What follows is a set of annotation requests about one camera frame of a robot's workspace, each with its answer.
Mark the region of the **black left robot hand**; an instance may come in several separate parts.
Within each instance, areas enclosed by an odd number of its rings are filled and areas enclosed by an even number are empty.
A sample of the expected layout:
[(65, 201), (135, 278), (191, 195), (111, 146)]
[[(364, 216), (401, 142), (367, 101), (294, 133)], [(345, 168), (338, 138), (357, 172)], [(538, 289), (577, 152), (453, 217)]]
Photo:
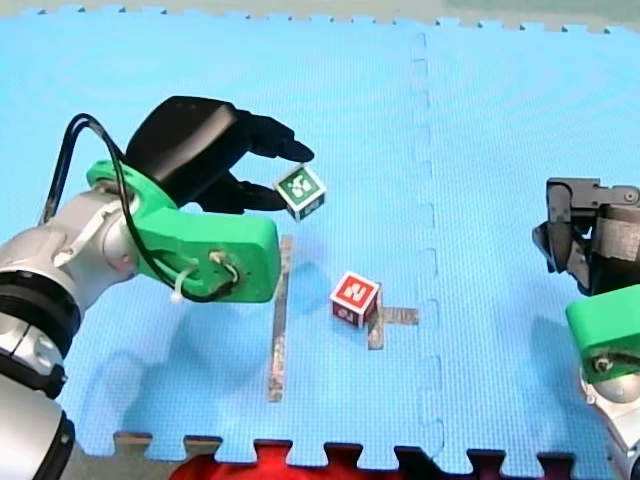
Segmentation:
[(182, 207), (208, 213), (280, 211), (286, 202), (274, 189), (240, 181), (232, 167), (246, 154), (303, 164), (314, 152), (278, 120), (217, 99), (172, 96), (140, 124), (124, 163), (154, 181)]

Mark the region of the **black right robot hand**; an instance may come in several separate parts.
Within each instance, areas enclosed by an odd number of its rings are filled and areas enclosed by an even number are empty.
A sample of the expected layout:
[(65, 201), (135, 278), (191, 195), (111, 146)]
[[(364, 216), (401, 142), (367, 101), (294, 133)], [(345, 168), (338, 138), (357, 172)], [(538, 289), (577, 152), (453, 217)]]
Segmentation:
[(594, 296), (639, 283), (639, 189), (598, 179), (546, 181), (547, 218), (532, 240), (551, 273)]

